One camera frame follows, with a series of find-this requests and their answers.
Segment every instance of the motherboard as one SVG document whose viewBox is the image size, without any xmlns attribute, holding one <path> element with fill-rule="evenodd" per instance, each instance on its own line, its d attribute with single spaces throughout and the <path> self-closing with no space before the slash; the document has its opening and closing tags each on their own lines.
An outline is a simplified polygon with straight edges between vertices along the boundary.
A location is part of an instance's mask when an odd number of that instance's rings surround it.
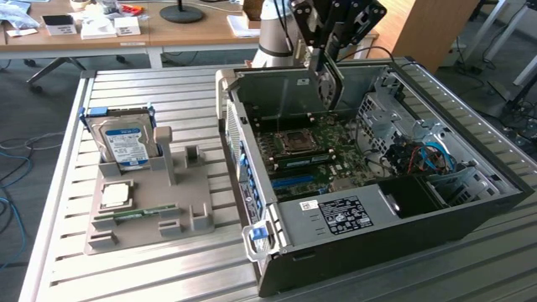
<svg viewBox="0 0 537 302">
<path fill-rule="evenodd" d="M 306 118 L 306 123 L 288 122 L 284 130 L 256 133 L 279 201 L 360 187 L 384 176 L 383 170 L 371 170 L 357 147 L 352 136 L 356 122 L 335 113 Z M 304 127 L 290 129 L 292 124 Z"/>
</svg>

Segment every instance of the black lamp base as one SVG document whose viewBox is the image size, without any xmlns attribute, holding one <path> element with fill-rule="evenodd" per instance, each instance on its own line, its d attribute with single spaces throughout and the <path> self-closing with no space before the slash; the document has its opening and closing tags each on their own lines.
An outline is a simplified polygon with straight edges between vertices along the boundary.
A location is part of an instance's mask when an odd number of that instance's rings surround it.
<svg viewBox="0 0 537 302">
<path fill-rule="evenodd" d="M 160 16 L 164 20 L 174 23 L 192 23 L 203 19 L 203 11 L 192 6 L 183 6 L 180 11 L 176 5 L 167 6 L 160 10 Z"/>
</svg>

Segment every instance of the warning sticker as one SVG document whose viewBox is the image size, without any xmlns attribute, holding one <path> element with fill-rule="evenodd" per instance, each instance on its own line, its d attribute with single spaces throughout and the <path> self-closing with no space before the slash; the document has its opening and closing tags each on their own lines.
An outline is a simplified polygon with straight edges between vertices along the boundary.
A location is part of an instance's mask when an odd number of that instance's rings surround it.
<svg viewBox="0 0 537 302">
<path fill-rule="evenodd" d="M 357 196 L 320 203 L 319 207 L 325 217 L 329 231 L 335 235 L 373 225 Z"/>
</svg>

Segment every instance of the aluminum slotted table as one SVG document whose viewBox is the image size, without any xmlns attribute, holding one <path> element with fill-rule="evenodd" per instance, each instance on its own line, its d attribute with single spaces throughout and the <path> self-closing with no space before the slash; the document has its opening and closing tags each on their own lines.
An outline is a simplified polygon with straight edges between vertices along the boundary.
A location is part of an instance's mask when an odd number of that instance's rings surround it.
<svg viewBox="0 0 537 302">
<path fill-rule="evenodd" d="M 523 301 L 537 296 L 535 194 L 459 242 L 270 299 L 258 297 L 216 127 L 215 72 L 234 67 L 103 71 L 80 80 L 20 301 Z M 405 70 L 537 187 L 536 162 L 419 66 Z M 419 115 L 427 111 L 419 100 L 405 101 Z M 78 110 L 148 102 L 158 124 L 174 129 L 172 148 L 199 144 L 208 156 L 216 232 L 86 256 L 99 153 Z"/>
</svg>

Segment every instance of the white box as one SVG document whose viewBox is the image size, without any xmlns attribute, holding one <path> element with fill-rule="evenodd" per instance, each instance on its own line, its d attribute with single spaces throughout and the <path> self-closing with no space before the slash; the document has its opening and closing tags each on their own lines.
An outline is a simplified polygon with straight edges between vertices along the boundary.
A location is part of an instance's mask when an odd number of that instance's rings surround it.
<svg viewBox="0 0 537 302">
<path fill-rule="evenodd" d="M 123 17 L 115 19 L 115 28 L 119 36 L 140 35 L 138 17 Z"/>
<path fill-rule="evenodd" d="M 43 21 L 51 36 L 76 34 L 75 21 L 71 16 L 43 16 Z"/>
<path fill-rule="evenodd" d="M 80 37 L 83 40 L 118 37 L 112 21 L 106 18 L 83 21 Z"/>
<path fill-rule="evenodd" d="M 440 65 L 440 67 L 452 67 L 457 60 L 461 58 L 461 54 L 464 53 L 464 50 L 467 49 L 467 45 L 463 43 L 459 43 L 457 47 L 457 41 L 452 43 L 452 48 L 448 52 L 448 55 L 444 58 L 444 62 Z"/>
</svg>

